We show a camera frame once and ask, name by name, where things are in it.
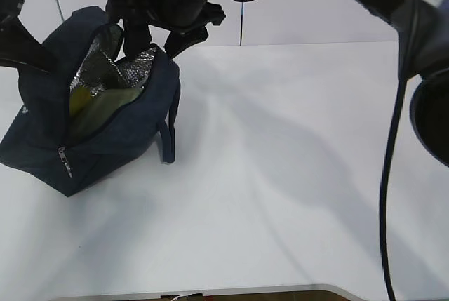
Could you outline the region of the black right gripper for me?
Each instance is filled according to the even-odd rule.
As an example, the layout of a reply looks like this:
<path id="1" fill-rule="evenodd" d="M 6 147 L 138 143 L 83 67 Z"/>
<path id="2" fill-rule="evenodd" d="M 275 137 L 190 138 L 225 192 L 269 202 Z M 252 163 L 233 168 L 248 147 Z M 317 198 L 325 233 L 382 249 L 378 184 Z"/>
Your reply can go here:
<path id="1" fill-rule="evenodd" d="M 225 19 L 221 5 L 209 2 L 202 6 L 193 20 L 188 19 L 189 11 L 183 11 L 180 17 L 166 17 L 160 8 L 151 5 L 148 0 L 107 0 L 105 11 L 110 22 L 123 20 L 123 51 L 127 58 L 135 58 L 150 49 L 152 36 L 148 25 L 171 31 L 164 49 L 169 58 L 175 58 L 207 40 L 207 24 L 220 26 Z"/>

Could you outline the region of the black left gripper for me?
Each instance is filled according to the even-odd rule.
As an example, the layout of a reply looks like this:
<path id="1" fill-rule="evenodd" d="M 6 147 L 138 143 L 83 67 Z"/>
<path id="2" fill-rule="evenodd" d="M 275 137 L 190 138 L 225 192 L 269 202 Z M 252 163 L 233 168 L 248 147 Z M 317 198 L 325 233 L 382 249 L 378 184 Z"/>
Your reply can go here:
<path id="1" fill-rule="evenodd" d="M 17 18 L 25 0 L 1 0 L 1 66 L 33 67 L 52 72 L 57 58 L 40 44 Z"/>

